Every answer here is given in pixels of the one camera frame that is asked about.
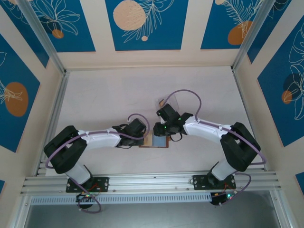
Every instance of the purple cable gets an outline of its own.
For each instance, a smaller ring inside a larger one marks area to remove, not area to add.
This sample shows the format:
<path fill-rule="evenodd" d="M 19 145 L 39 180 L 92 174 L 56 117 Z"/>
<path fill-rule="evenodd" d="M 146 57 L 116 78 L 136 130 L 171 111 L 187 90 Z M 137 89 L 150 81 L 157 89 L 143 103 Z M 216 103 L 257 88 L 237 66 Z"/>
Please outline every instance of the purple cable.
<path fill-rule="evenodd" d="M 240 191 L 237 192 L 237 194 L 235 194 L 234 197 L 232 197 L 231 199 L 227 200 L 226 202 L 222 203 L 221 205 L 225 205 L 229 202 L 231 202 L 238 194 L 242 193 L 243 191 L 245 191 L 245 189 L 249 186 L 249 184 L 251 183 L 251 176 L 247 173 L 235 173 L 235 175 L 244 175 L 244 176 L 248 176 L 249 177 L 249 181 L 248 183 L 245 185 L 245 187 L 243 187 Z"/>
<path fill-rule="evenodd" d="M 199 108 L 198 108 L 198 110 L 197 110 L 196 113 L 195 113 L 195 119 L 196 119 L 196 121 L 198 121 L 198 122 L 201 123 L 201 124 L 204 124 L 204 125 L 207 125 L 207 126 L 210 126 L 210 127 L 214 127 L 214 128 L 220 129 L 220 125 L 208 123 L 208 122 L 205 122 L 205 121 L 199 121 L 199 119 L 198 119 L 198 114 L 199 114 L 199 111 L 200 111 L 200 109 L 201 109 L 201 98 L 200 98 L 200 96 L 199 96 L 197 93 L 195 93 L 195 92 L 193 92 L 193 91 L 191 91 L 191 90 L 188 90 L 188 89 L 179 89 L 179 90 L 176 90 L 176 91 L 172 92 L 172 93 L 167 97 L 167 99 L 165 100 L 165 102 L 163 103 L 163 106 L 167 103 L 167 101 L 169 100 L 169 98 L 170 98 L 173 94 L 175 94 L 175 93 L 177 93 L 177 92 L 182 92 L 182 91 L 190 92 L 190 93 L 194 94 L 194 95 L 199 99 Z M 250 165 L 263 165 L 263 164 L 266 164 L 267 160 L 266 160 L 266 157 L 264 156 L 264 154 L 262 154 L 262 153 L 261 153 L 254 145 L 252 145 L 247 139 L 245 139 L 244 137 L 242 137 L 241 135 L 239 135 L 238 133 L 236 133 L 236 132 L 234 132 L 234 131 L 232 131 L 232 130 L 230 130 L 230 129 L 227 129 L 227 128 L 222 127 L 222 130 L 224 130 L 224 131 L 226 131 L 226 132 L 229 132 L 229 133 L 235 135 L 236 137 L 238 137 L 240 140 L 242 140 L 244 143 L 246 143 L 248 146 L 250 146 L 250 147 L 251 147 L 251 148 L 252 148 L 252 149 L 253 149 L 253 150 L 262 158 L 262 162 L 255 162 L 255 163 L 251 163 Z M 249 177 L 249 181 L 248 181 L 247 185 L 246 185 L 241 191 L 238 192 L 238 194 L 239 194 L 239 193 L 243 192 L 243 191 L 249 186 L 249 184 L 251 183 L 251 176 L 250 176 L 249 174 L 247 174 L 247 173 L 237 173 L 237 172 L 235 172 L 235 175 L 246 175 L 246 176 Z M 222 203 L 222 205 L 224 205 L 224 204 L 230 202 L 232 199 L 227 200 L 225 203 Z"/>
<path fill-rule="evenodd" d="M 95 198 L 95 196 L 93 196 L 89 191 L 87 191 L 84 187 L 81 186 L 81 184 L 78 184 L 76 180 L 74 180 L 73 178 L 70 177 L 70 179 L 75 183 L 75 185 L 77 185 L 79 188 L 82 189 L 82 191 L 84 191 L 86 194 L 90 195 L 90 197 L 83 197 L 79 200 L 77 206 L 78 208 L 85 212 L 85 213 L 89 213 L 89 214 L 97 214 L 99 212 L 101 212 L 101 205 L 99 203 L 99 201 Z M 87 198 L 92 198 L 97 204 L 98 204 L 98 207 L 99 209 L 97 211 L 88 211 L 88 210 L 83 210 L 81 207 L 80 207 L 80 203 L 84 200 L 84 199 L 87 199 Z"/>
<path fill-rule="evenodd" d="M 81 137 L 83 137 L 83 136 L 86 136 L 86 135 L 106 133 L 106 134 L 118 134 L 118 135 L 122 135 L 122 136 L 125 136 L 125 137 L 127 137 L 127 138 L 130 138 L 130 139 L 136 139 L 136 140 L 137 140 L 137 139 L 143 139 L 143 138 L 145 138 L 145 137 L 149 134 L 149 131 L 150 131 L 150 124 L 149 124 L 148 119 L 147 119 L 145 116 L 141 115 L 141 114 L 134 113 L 134 114 L 132 114 L 132 115 L 130 115 L 130 116 L 128 117 L 128 121 L 130 120 L 130 117 L 133 116 L 133 115 L 141 116 L 141 117 L 147 122 L 147 125 L 148 125 L 147 132 L 145 133 L 145 135 L 144 135 L 143 137 L 136 138 L 136 137 L 133 137 L 133 136 L 124 134 L 124 133 L 119 133 L 119 132 L 108 132 L 108 131 L 104 131 L 104 130 L 103 130 L 103 131 L 89 132 L 88 134 L 86 134 L 86 133 L 80 134 L 80 135 L 78 135 L 78 136 L 76 136 L 76 137 L 74 137 L 74 138 L 72 138 L 72 139 L 66 141 L 66 142 L 65 142 L 64 144 L 62 144 L 61 146 L 59 146 L 58 149 L 55 150 L 54 153 L 52 153 L 51 156 L 47 159 L 47 161 L 46 161 L 46 168 L 48 168 L 48 169 L 53 169 L 52 166 L 49 166 L 49 165 L 48 165 L 49 162 L 53 159 L 53 157 L 54 157 L 60 150 L 62 150 L 65 146 L 67 146 L 67 145 L 70 144 L 71 142 L 75 141 L 76 139 L 79 139 L 79 138 L 81 138 Z"/>
<path fill-rule="evenodd" d="M 106 134 L 118 134 L 118 135 L 122 135 L 122 136 L 125 136 L 127 138 L 130 138 L 130 139 L 135 139 L 135 140 L 138 140 L 138 139 L 143 139 L 145 138 L 148 134 L 149 134 L 149 131 L 150 131 L 150 124 L 149 124 L 149 121 L 148 119 L 144 116 L 144 115 L 141 115 L 141 114 L 138 114 L 138 113 L 134 113 L 134 114 L 131 114 L 129 115 L 128 117 L 128 121 L 130 120 L 130 117 L 133 116 L 133 115 L 138 115 L 138 116 L 141 116 L 146 122 L 147 122 L 147 125 L 148 125 L 148 128 L 147 128 L 147 132 L 143 135 L 143 137 L 139 137 L 139 138 L 136 138 L 136 137 L 133 137 L 133 136 L 130 136 L 130 135 L 127 135 L 127 134 L 124 134 L 124 133 L 119 133 L 119 132 L 108 132 L 108 131 L 96 131 L 96 132 L 89 132 L 88 134 L 84 133 L 84 134 L 80 134 L 68 141 L 66 141 L 64 144 L 62 144 L 61 146 L 59 146 L 52 154 L 51 156 L 47 159 L 46 161 L 46 168 L 47 169 L 53 169 L 52 166 L 49 166 L 49 162 L 53 159 L 53 157 L 59 152 L 61 151 L 65 146 L 67 146 L 68 144 L 70 144 L 71 142 L 75 141 L 76 139 L 79 139 L 83 136 L 86 136 L 86 135 L 92 135 L 92 134 L 101 134 L 101 133 L 106 133 Z M 86 192 L 87 194 L 91 195 L 84 187 L 82 187 L 79 183 L 77 183 L 76 180 L 74 180 L 73 178 L 70 178 L 78 187 L 80 187 L 84 192 Z M 87 210 L 83 210 L 81 209 L 81 211 L 85 212 L 85 213 L 91 213 L 91 214 L 96 214 L 96 213 L 99 213 L 101 211 L 101 205 L 100 203 L 98 202 L 98 200 L 92 195 L 92 199 L 96 201 L 96 203 L 98 204 L 99 206 L 99 210 L 98 211 L 87 211 Z"/>
<path fill-rule="evenodd" d="M 210 127 L 215 127 L 215 128 L 220 129 L 220 125 L 208 123 L 208 122 L 205 122 L 205 121 L 199 121 L 199 119 L 198 119 L 198 114 L 199 114 L 199 111 L 200 111 L 200 109 L 201 109 L 201 98 L 200 98 L 200 96 L 199 96 L 197 93 L 195 93 L 195 92 L 193 92 L 193 91 L 191 91 L 191 90 L 188 90 L 188 89 L 179 89 L 179 90 L 176 90 L 176 91 L 172 92 L 172 93 L 167 97 L 167 99 L 165 100 L 164 105 L 167 103 L 167 101 L 169 100 L 169 98 L 170 98 L 173 94 L 175 94 L 175 93 L 177 93 L 177 92 L 182 92 L 182 91 L 190 92 L 190 93 L 194 94 L 194 95 L 199 99 L 199 108 L 198 108 L 198 110 L 197 110 L 196 113 L 195 113 L 195 119 L 196 119 L 196 121 L 198 121 L 198 122 L 201 123 L 201 124 L 204 124 L 204 125 L 207 125 L 207 126 L 210 126 Z M 252 148 L 252 149 L 253 149 L 253 150 L 262 158 L 262 162 L 255 162 L 255 163 L 251 163 L 250 165 L 263 165 L 263 164 L 266 164 L 267 160 L 266 160 L 266 157 L 264 156 L 264 154 L 262 154 L 262 153 L 261 153 L 254 145 L 252 145 L 247 139 L 245 139 L 244 137 L 242 137 L 242 136 L 239 135 L 238 133 L 236 133 L 236 132 L 234 132 L 234 131 L 232 131 L 232 130 L 229 130 L 229 129 L 227 129 L 227 128 L 224 128 L 224 127 L 223 127 L 222 130 L 224 130 L 224 131 L 226 131 L 226 132 L 229 132 L 229 133 L 235 135 L 236 137 L 238 137 L 240 140 L 242 140 L 244 143 L 246 143 L 248 146 L 250 146 L 250 147 L 251 147 L 251 148 Z"/>

